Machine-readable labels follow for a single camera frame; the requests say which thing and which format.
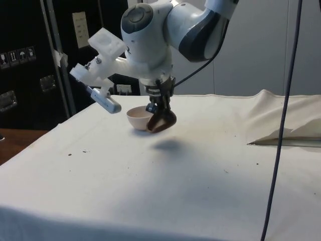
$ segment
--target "sticker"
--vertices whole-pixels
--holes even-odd
[[[26,51],[27,51],[27,57],[29,61],[34,61],[37,59],[34,47],[27,47]]]
[[[19,57],[16,50],[8,52],[8,56],[11,66],[16,66],[19,64]]]
[[[78,48],[89,46],[89,32],[86,20],[86,13],[73,13],[72,18],[74,20],[75,33],[78,43]]]
[[[6,69],[9,67],[10,63],[7,53],[0,54],[0,69]]]
[[[19,62],[21,64],[28,62],[26,49],[19,49],[18,56],[19,56]]]

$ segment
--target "metal frame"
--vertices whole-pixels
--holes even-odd
[[[61,95],[62,95],[62,101],[63,101],[63,104],[64,104],[65,113],[66,113],[67,118],[69,119],[70,118],[70,112],[69,112],[69,109],[68,109],[65,90],[64,90],[64,87],[63,87],[63,84],[62,84],[62,80],[61,80],[61,76],[60,76],[60,73],[59,73],[59,69],[58,69],[58,66],[56,65],[55,49],[54,49],[54,45],[53,45],[53,42],[52,42],[52,37],[51,37],[51,33],[50,33],[50,28],[49,28],[49,23],[48,23],[48,19],[47,19],[47,13],[46,13],[46,9],[45,9],[44,0],[40,0],[40,5],[41,5],[42,14],[44,16],[44,22],[45,22],[45,26],[46,26],[48,41],[49,41],[50,50],[51,50],[51,55],[52,55],[53,61],[55,63],[55,71],[56,71],[56,75],[57,75],[57,79],[58,79],[58,83],[59,83],[59,87],[60,87],[60,92],[61,92]]]
[[[40,0],[40,2],[42,4],[42,6],[44,6],[44,0]],[[59,30],[58,30],[58,25],[57,25],[55,10],[54,10],[54,5],[53,5],[52,0],[46,0],[46,2],[47,2],[47,8],[48,8],[48,12],[49,12],[50,23],[51,23],[52,31],[53,31],[53,34],[54,34],[54,40],[55,40],[55,44],[56,44],[56,47],[57,47],[57,51],[58,51],[59,54],[63,54],[63,49],[62,49],[62,44],[61,44],[61,40],[60,40],[60,35],[59,35]],[[61,71],[62,71],[63,82],[64,82],[65,87],[66,87],[66,94],[67,94],[67,99],[68,99],[68,103],[69,103],[68,106],[69,106],[69,109],[70,109],[70,114],[71,115],[75,115],[77,113],[76,105],[75,105],[74,97],[73,97],[73,94],[72,94],[72,90],[71,90],[71,86],[70,86],[70,80],[69,80],[69,73],[68,73],[68,69],[67,69],[67,66],[66,66],[66,60],[65,60],[64,57],[60,60],[60,66],[61,66]]]

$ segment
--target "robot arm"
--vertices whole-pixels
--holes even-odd
[[[154,114],[148,130],[165,130],[176,123],[170,107],[175,84],[170,46],[191,62],[212,59],[237,2],[207,0],[204,11],[176,0],[137,4],[122,17],[123,41],[100,30],[89,40],[99,55],[86,66],[78,64],[71,74],[86,85],[102,87],[94,89],[92,98],[111,113],[121,108],[108,95],[113,83],[107,77],[118,73],[138,78],[150,96],[146,110]],[[123,52],[126,59],[119,57]]]

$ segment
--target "cable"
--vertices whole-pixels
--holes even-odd
[[[297,43],[298,43],[298,39],[299,39],[301,12],[302,12],[302,0],[298,0],[296,28],[295,28],[295,36],[294,36],[294,46],[293,46],[290,71],[289,71],[289,76],[288,76],[288,81],[287,81],[287,86],[286,86],[286,95],[285,95],[285,101],[284,101],[281,124],[280,124],[280,132],[279,132],[279,139],[278,139],[278,145],[277,145],[277,153],[276,153],[276,159],[275,159],[275,165],[274,165],[274,172],[273,172],[272,183],[271,183],[271,190],[270,190],[269,200],[268,200],[268,204],[267,204],[266,217],[265,217],[261,241],[265,241],[266,232],[267,232],[267,228],[268,228],[269,220],[270,220],[277,171],[278,171],[280,156],[281,156],[285,117],[286,117],[286,112],[287,112],[287,107],[288,107],[288,102],[289,102],[289,97],[290,97],[292,76],[293,76],[294,63],[295,63],[295,57],[296,57],[296,51],[297,51]]]
[[[201,70],[203,70],[206,66],[208,66],[210,63],[212,63],[212,61],[216,58],[216,56],[219,54],[222,46],[223,46],[223,43],[224,43],[224,40],[225,40],[225,36],[226,36],[226,32],[227,32],[227,29],[229,27],[229,21],[226,22],[226,25],[225,25],[225,29],[224,29],[224,32],[223,32],[223,36],[222,36],[222,39],[221,39],[221,42],[219,44],[219,47],[218,49],[216,50],[214,56],[209,59],[209,61],[207,61],[202,67],[200,67],[199,69],[197,69],[195,72],[193,72],[192,74],[190,74],[189,76],[187,76],[186,78],[182,79],[180,82],[176,83],[174,85],[174,88],[176,88],[177,86],[179,86],[180,84],[183,84],[185,81],[189,80],[191,77],[193,77],[194,75],[196,75],[198,72],[200,72]]]
[[[97,1],[97,4],[98,4],[100,24],[101,24],[101,27],[102,27],[102,28],[105,28],[104,18],[103,18],[103,15],[102,15],[102,9],[101,9],[101,2],[100,2],[100,0]]]

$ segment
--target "label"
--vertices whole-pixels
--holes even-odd
[[[9,58],[7,53],[0,54],[0,69],[6,69],[10,67]]]
[[[75,33],[78,43],[78,48],[89,46],[89,32],[86,20],[86,13],[73,13],[72,18],[74,20]]]
[[[117,85],[117,92],[120,94],[130,94],[132,93],[131,91],[131,85],[127,84],[118,84]]]
[[[27,47],[26,52],[29,61],[35,61],[37,59],[34,47]]]
[[[8,57],[11,66],[16,66],[19,64],[19,57],[16,50],[8,52]]]
[[[21,64],[28,62],[26,49],[19,49],[18,50],[18,57],[19,57],[19,62]]]

